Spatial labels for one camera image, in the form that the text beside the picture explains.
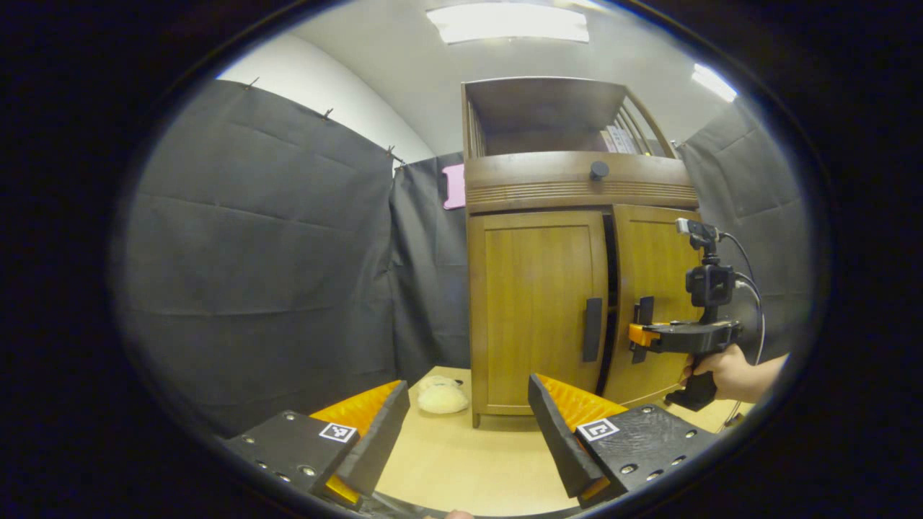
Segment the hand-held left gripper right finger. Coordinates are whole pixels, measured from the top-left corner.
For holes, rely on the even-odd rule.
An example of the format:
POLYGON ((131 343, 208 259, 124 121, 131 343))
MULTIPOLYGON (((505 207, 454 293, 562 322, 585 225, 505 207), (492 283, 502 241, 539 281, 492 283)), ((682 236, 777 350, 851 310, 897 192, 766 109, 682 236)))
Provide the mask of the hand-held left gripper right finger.
POLYGON ((567 496, 583 509, 675 473, 719 438, 656 405, 626 408, 539 373, 528 402, 567 496))

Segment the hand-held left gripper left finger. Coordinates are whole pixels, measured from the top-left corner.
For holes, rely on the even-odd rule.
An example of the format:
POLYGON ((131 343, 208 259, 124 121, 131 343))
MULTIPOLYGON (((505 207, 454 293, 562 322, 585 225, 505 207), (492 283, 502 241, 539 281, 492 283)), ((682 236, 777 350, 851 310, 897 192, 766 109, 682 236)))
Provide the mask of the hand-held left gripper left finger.
POLYGON ((359 510, 378 486, 409 408, 408 383, 395 380, 311 414, 282 411, 224 446, 296 494, 359 510))

